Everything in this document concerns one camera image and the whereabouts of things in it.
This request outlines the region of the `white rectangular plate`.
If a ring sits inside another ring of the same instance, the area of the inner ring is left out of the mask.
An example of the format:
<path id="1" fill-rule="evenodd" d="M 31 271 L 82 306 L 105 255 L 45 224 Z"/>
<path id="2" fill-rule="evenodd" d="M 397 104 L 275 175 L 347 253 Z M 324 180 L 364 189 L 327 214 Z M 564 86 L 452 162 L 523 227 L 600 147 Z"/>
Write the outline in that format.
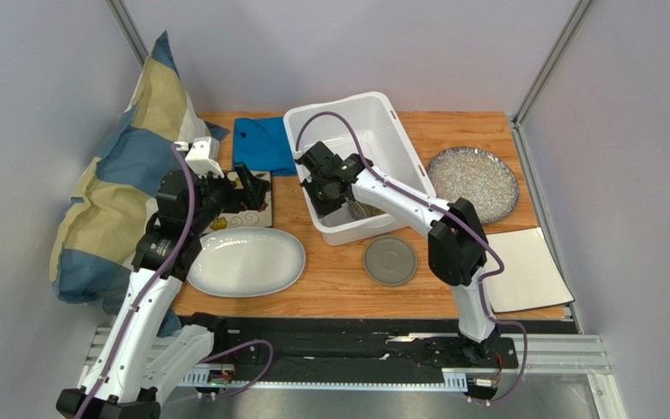
<path id="1" fill-rule="evenodd" d="M 541 228 L 490 234 L 488 240 L 504 263 L 502 273 L 484 281 L 494 312 L 526 311 L 574 300 Z"/>

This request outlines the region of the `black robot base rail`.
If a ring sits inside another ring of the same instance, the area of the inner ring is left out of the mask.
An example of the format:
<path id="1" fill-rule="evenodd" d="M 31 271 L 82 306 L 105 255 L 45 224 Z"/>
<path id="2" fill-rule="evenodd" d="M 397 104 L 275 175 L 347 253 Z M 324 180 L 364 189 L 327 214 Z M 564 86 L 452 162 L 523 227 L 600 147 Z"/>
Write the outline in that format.
<path id="1" fill-rule="evenodd" d="M 495 375 L 520 365 L 510 337 L 489 358 L 466 356 L 455 319 L 228 317 L 215 330 L 215 353 L 257 342 L 222 357 L 240 381 L 438 384 L 445 368 Z"/>

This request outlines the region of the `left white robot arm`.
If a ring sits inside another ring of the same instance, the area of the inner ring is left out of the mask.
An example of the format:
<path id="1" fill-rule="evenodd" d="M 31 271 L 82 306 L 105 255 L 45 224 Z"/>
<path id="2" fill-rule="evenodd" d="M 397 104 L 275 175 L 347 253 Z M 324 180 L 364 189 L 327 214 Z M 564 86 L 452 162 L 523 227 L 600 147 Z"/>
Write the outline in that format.
<path id="1" fill-rule="evenodd" d="M 61 392 L 56 409 L 62 416 L 157 418 L 195 365 L 235 352 L 225 318 L 195 313 L 184 320 L 171 345 L 147 361 L 161 323 L 202 250 L 201 234 L 223 213 L 263 211 L 268 205 L 270 182 L 242 163 L 234 170 L 234 180 L 226 172 L 197 175 L 188 167 L 163 176 L 158 209 L 137 243 L 117 323 L 83 383 Z"/>

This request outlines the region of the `grey speckled saucer plate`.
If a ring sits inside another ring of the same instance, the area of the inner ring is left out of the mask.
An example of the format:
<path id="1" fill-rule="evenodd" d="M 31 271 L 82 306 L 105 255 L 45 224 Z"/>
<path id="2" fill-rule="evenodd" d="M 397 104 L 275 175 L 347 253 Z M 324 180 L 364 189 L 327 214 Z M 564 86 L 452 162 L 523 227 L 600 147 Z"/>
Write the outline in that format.
<path id="1" fill-rule="evenodd" d="M 400 286 L 410 281 L 418 268 L 414 247 L 396 236 L 377 237 L 365 248 L 362 264 L 366 274 L 386 286 Z"/>

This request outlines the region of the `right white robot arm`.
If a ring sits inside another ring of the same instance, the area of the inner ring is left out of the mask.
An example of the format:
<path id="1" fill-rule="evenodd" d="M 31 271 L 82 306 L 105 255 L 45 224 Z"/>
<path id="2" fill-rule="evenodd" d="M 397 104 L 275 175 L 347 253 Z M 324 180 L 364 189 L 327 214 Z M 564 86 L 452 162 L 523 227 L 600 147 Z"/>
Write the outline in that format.
<path id="1" fill-rule="evenodd" d="M 347 200 L 370 205 L 400 220 L 427 241 L 431 272 L 447 284 L 459 313 L 464 353 L 478 361 L 496 352 L 498 321 L 489 307 L 484 279 L 486 263 L 496 253 L 473 204 L 463 198 L 451 203 L 407 186 L 374 166 L 361 153 L 346 159 L 323 142 L 295 154 L 307 170 L 302 183 L 319 216 L 338 210 Z"/>

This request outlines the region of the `clear amber square glass plate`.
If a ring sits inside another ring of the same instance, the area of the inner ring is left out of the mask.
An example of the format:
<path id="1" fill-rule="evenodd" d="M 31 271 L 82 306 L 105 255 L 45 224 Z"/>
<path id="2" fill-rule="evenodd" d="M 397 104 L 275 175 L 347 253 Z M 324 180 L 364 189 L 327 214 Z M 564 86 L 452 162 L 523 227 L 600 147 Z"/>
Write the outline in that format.
<path id="1" fill-rule="evenodd" d="M 321 217 L 319 221 L 325 227 L 338 227 L 371 217 L 371 211 L 358 201 L 346 201 L 340 209 Z"/>

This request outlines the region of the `speckled round ceramic plate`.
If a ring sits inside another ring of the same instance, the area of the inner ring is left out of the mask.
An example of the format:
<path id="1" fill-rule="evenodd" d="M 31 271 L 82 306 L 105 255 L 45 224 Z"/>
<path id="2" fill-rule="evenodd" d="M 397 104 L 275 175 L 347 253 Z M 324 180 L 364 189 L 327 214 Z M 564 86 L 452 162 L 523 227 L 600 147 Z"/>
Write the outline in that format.
<path id="1" fill-rule="evenodd" d="M 520 199 L 520 186 L 510 167 L 484 149 L 445 149 L 429 162 L 427 174 L 437 197 L 470 201 L 483 224 L 504 219 Z"/>

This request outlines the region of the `floral square plate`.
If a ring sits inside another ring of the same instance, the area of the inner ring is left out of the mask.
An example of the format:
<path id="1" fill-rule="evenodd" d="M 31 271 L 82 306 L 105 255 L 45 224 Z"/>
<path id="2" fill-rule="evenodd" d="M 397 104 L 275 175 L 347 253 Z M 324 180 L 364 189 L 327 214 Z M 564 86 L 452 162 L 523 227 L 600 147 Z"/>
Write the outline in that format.
<path id="1" fill-rule="evenodd" d="M 240 227 L 263 227 L 271 228 L 273 226 L 273 196 L 272 196 L 272 175 L 269 171 L 252 170 L 252 175 L 270 183 L 266 192 L 263 210 L 245 210 L 239 213 L 222 213 L 212 224 L 203 232 L 207 235 L 219 230 L 230 230 Z"/>

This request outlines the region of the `folded blue cloth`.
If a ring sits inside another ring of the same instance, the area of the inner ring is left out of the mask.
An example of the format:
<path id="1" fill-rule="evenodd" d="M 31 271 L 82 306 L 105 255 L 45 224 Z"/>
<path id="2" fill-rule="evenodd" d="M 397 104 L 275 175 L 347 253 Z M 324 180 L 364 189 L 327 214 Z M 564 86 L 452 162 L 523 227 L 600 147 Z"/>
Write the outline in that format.
<path id="1" fill-rule="evenodd" d="M 295 175 L 297 171 L 283 118 L 237 118 L 233 131 L 233 162 L 272 175 Z"/>

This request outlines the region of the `blue and cream pillow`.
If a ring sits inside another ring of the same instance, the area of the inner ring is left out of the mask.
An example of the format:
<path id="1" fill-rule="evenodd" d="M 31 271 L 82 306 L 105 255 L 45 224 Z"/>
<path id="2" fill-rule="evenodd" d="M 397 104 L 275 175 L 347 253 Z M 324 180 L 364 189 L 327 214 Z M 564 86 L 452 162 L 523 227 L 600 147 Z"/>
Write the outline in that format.
<path id="1" fill-rule="evenodd" d="M 179 169 L 171 147 L 225 127 L 201 119 L 181 82 L 168 34 L 155 40 L 117 127 L 79 178 L 51 253 L 51 287 L 68 304 L 119 313 L 131 261 L 156 211 L 161 178 Z"/>

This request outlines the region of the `large white oval plate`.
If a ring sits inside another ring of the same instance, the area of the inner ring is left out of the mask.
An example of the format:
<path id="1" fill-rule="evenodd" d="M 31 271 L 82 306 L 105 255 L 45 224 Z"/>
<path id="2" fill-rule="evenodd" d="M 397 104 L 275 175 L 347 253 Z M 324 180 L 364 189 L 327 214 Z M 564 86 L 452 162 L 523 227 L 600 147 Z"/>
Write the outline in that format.
<path id="1" fill-rule="evenodd" d="M 187 282 L 222 298 L 270 295 L 293 285 L 304 271 L 304 246 L 291 234 L 272 228 L 219 230 L 201 238 L 202 251 Z"/>

